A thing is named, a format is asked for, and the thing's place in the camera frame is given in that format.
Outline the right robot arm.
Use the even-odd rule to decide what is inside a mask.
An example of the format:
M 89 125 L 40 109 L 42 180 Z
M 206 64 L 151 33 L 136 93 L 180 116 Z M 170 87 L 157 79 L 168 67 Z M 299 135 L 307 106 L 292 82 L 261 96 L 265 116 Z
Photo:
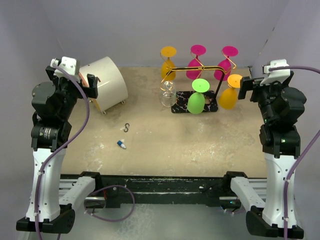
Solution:
M 253 236 L 286 237 L 301 240 L 304 230 L 295 216 L 294 164 L 301 155 L 301 137 L 295 124 L 305 111 L 307 98 L 289 83 L 294 72 L 281 77 L 243 77 L 237 98 L 242 100 L 251 91 L 250 101 L 257 103 L 263 124 L 259 139 L 267 165 L 265 200 L 250 186 L 244 175 L 235 174 L 222 183 L 228 196 L 236 196 L 246 210 L 246 227 Z

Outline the clear glass wine glass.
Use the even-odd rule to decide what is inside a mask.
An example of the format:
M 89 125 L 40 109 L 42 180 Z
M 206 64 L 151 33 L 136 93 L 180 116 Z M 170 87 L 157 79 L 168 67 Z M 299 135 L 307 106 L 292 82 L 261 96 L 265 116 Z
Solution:
M 173 81 L 164 81 L 161 84 L 160 101 L 165 107 L 172 107 L 177 100 L 177 90 Z

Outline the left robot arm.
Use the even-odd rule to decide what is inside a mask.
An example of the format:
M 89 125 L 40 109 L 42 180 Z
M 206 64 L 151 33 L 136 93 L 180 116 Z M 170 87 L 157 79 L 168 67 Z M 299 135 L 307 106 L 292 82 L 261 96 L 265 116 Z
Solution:
M 59 235 L 71 231 L 86 195 L 98 196 L 103 191 L 99 173 L 84 173 L 70 190 L 59 195 L 67 147 L 84 130 L 81 127 L 70 136 L 69 117 L 78 99 L 98 97 L 100 80 L 93 74 L 83 77 L 78 72 L 60 71 L 57 66 L 48 66 L 45 71 L 49 81 L 32 90 L 33 186 L 27 213 L 16 222 L 16 230 Z

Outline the pink plastic wine glass front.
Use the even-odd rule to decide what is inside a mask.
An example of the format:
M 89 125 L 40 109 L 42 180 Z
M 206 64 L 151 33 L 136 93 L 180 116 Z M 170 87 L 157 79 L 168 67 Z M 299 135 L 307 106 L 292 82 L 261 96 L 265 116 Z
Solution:
M 235 57 L 239 54 L 238 49 L 235 46 L 227 45 L 222 50 L 221 53 L 225 57 L 223 61 L 221 61 L 218 66 L 222 67 L 225 71 L 223 81 L 227 81 L 230 76 L 232 69 L 235 69 L 237 65 L 230 59 L 230 57 Z

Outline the orange plastic wine glass front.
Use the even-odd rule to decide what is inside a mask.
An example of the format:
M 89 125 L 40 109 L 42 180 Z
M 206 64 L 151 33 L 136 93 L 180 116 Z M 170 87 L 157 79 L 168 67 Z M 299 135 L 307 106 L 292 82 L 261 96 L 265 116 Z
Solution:
M 231 110 L 236 106 L 238 100 L 237 90 L 241 87 L 242 75 L 240 74 L 231 74 L 227 78 L 228 88 L 225 89 L 219 100 L 219 105 L 225 110 Z

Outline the green plastic wine glass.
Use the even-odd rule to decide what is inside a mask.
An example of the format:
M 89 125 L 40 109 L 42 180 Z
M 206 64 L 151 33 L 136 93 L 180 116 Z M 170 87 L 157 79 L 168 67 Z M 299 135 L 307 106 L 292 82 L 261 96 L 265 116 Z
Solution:
M 192 84 L 194 93 L 189 97 L 187 103 L 187 110 L 194 115 L 203 112 L 205 107 L 205 96 L 204 93 L 210 89 L 210 83 L 203 78 L 195 79 Z

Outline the pink plastic wine glass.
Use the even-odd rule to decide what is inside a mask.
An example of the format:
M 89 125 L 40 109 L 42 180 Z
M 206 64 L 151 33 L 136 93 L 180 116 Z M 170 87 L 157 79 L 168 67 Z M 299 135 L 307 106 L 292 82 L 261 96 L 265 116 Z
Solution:
M 199 56 L 204 55 L 206 51 L 206 48 L 200 44 L 195 44 L 190 48 L 190 54 L 193 57 L 193 59 L 189 62 L 188 67 L 197 67 L 196 70 L 186 71 L 186 77 L 190 80 L 195 80 L 201 77 L 202 70 L 199 69 L 199 67 L 201 68 L 203 65 L 199 60 Z
M 235 57 L 239 54 L 238 49 L 235 46 L 227 45 L 222 50 L 221 53 L 225 57 L 223 61 L 221 61 L 218 66 L 222 67 L 225 71 L 223 81 L 227 81 L 230 76 L 232 69 L 235 69 L 237 65 L 230 59 L 230 57 Z

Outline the orange plastic wine glass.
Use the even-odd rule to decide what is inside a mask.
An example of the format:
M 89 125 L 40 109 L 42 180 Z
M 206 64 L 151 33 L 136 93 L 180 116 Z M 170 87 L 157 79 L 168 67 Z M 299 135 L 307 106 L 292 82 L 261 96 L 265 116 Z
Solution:
M 161 66 L 161 77 L 165 81 L 173 81 L 176 78 L 176 73 L 171 72 L 169 75 L 167 73 L 171 70 L 171 68 L 175 68 L 175 64 L 171 60 L 177 53 L 177 50 L 173 46 L 165 46 L 160 51 L 160 56 L 163 59 L 163 64 Z
M 238 100 L 237 90 L 241 87 L 242 75 L 240 74 L 231 74 L 227 78 L 228 88 L 225 89 L 219 100 L 219 105 L 225 110 L 231 110 L 236 106 Z

